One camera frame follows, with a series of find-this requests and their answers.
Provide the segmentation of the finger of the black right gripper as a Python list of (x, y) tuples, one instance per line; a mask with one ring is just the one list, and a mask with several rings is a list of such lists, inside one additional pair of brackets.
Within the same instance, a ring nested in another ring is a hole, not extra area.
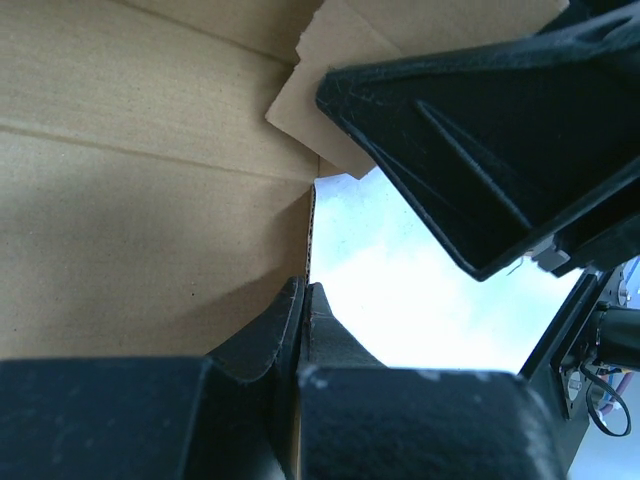
[(516, 41), (329, 71), (318, 109), (468, 275), (639, 252), (639, 5), (570, 7)]

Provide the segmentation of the cardboard box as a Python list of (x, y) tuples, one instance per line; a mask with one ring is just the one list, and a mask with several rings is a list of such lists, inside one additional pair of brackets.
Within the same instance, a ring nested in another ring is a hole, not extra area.
[(308, 275), (386, 364), (519, 369), (571, 280), (473, 281), (312, 94), (564, 7), (3, 2), (2, 356), (201, 354)]

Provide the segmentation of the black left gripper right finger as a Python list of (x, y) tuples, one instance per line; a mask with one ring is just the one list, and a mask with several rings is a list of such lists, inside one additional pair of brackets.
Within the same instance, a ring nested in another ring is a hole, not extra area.
[(389, 368), (308, 290), (298, 366), (304, 479), (563, 479), (548, 411), (511, 373)]

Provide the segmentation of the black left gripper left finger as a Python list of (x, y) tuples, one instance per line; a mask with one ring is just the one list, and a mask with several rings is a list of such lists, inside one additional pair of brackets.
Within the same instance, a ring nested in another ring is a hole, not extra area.
[(289, 479), (305, 282), (203, 356), (7, 360), (5, 479)]

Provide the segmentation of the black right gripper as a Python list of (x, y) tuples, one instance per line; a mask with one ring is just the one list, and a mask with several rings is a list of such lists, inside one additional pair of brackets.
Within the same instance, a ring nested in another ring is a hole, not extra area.
[(565, 471), (590, 426), (610, 438), (633, 431), (623, 395), (639, 372), (639, 310), (626, 291), (637, 265), (585, 271), (520, 370), (549, 410)]

